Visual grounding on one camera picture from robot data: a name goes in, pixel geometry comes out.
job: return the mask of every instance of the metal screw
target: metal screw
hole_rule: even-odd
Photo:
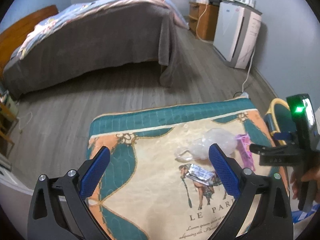
[[[276,178],[276,179],[281,179],[281,175],[279,173],[275,173],[273,174],[273,176]]]
[[[68,172],[68,176],[69,177],[73,177],[75,174],[76,174],[75,170],[71,170],[71,171]]]
[[[42,174],[40,177],[39,177],[39,181],[44,181],[45,180],[45,175]]]
[[[244,172],[245,175],[251,175],[252,174],[252,170],[250,170],[248,168],[243,169],[243,172]]]

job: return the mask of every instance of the bed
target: bed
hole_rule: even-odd
[[[42,20],[56,14],[58,14],[58,9],[55,5],[42,8],[41,10],[33,12],[20,19],[0,34],[1,78],[3,78],[4,67],[10,61],[12,53],[22,45],[27,35],[34,30],[35,25],[37,25]]]
[[[4,85],[19,98],[89,71],[156,60],[165,66],[160,84],[170,87],[183,62],[177,26],[188,29],[169,0],[72,5],[35,26],[4,66]]]

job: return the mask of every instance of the wooden headboard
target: wooden headboard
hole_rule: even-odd
[[[55,5],[42,8],[18,20],[0,34],[0,78],[3,76],[3,69],[9,62],[12,53],[22,45],[27,35],[34,30],[35,25],[57,13],[58,9]]]

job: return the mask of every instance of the pink package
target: pink package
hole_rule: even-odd
[[[237,149],[240,152],[244,167],[255,171],[254,162],[252,158],[252,153],[249,150],[251,144],[250,136],[248,134],[239,134],[236,136],[238,141]]]

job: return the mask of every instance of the plastic bag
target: plastic bag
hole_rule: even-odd
[[[230,157],[237,146],[236,137],[224,129],[211,129],[201,138],[189,142],[187,147],[178,147],[175,158],[178,161],[190,162],[196,159],[206,160],[209,158],[209,147],[217,143],[226,156]]]

